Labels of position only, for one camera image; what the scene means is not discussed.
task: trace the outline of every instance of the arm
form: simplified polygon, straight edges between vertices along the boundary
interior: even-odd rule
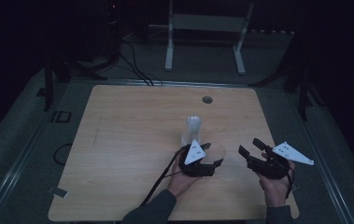
[[[289,161],[290,168],[295,169],[295,164]],[[289,188],[288,178],[268,179],[263,175],[256,173],[259,177],[259,183],[264,190],[264,200],[267,205],[267,223],[268,224],[292,224],[294,223],[290,215],[290,207],[285,204],[287,192]]]
[[[170,183],[150,203],[129,212],[121,222],[122,224],[165,224],[171,215],[177,198],[185,193],[194,182],[202,177],[189,177],[181,173],[178,166],[180,156],[177,156],[172,169]]]

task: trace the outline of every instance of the hole in table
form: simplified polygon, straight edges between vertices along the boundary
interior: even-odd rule
[[[204,96],[204,97],[203,97],[203,102],[204,102],[205,104],[211,104],[211,103],[213,102],[212,97],[210,97],[210,96]]]

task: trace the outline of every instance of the black strap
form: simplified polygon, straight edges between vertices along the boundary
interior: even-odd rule
[[[174,155],[173,159],[170,161],[170,163],[168,164],[168,166],[165,168],[165,170],[163,171],[162,175],[160,175],[159,179],[157,179],[156,183],[154,183],[152,189],[150,190],[149,194],[147,195],[147,197],[145,198],[144,202],[141,203],[141,206],[144,206],[145,204],[147,204],[147,202],[149,201],[150,197],[152,196],[152,194],[154,193],[154,191],[156,190],[156,188],[160,185],[160,183],[162,182],[162,180],[164,179],[165,175],[167,175],[168,171],[170,170],[171,165],[173,164],[174,160],[177,158],[177,155],[179,155],[179,153],[184,150],[185,147],[182,147],[180,150],[177,151],[177,153]]]

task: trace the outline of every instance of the hand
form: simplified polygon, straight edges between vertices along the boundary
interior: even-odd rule
[[[180,154],[177,155],[172,169],[172,174],[176,175],[171,176],[171,180],[167,188],[171,193],[174,194],[174,196],[176,196],[176,198],[185,193],[191,187],[191,185],[194,184],[194,182],[202,178],[201,176],[190,177],[184,175],[179,168],[179,159]]]
[[[262,156],[267,158],[266,153],[262,153]],[[290,168],[295,169],[295,163],[288,161]],[[292,171],[289,171],[290,177],[294,178]],[[264,200],[268,207],[285,206],[286,196],[290,187],[288,178],[284,176],[282,179],[269,179],[263,175],[256,173],[259,177],[259,183],[264,190]]]

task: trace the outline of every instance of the white triangular marker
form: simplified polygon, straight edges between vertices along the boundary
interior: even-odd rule
[[[191,148],[189,149],[188,155],[186,156],[185,165],[189,165],[194,161],[198,161],[205,156],[205,152],[200,147],[196,139],[191,142]]]
[[[277,155],[279,155],[287,160],[290,160],[290,161],[298,161],[298,162],[305,163],[308,165],[314,165],[314,161],[308,159],[306,156],[304,156],[298,150],[296,150],[292,146],[288,145],[287,142],[274,147],[273,152],[275,152]]]

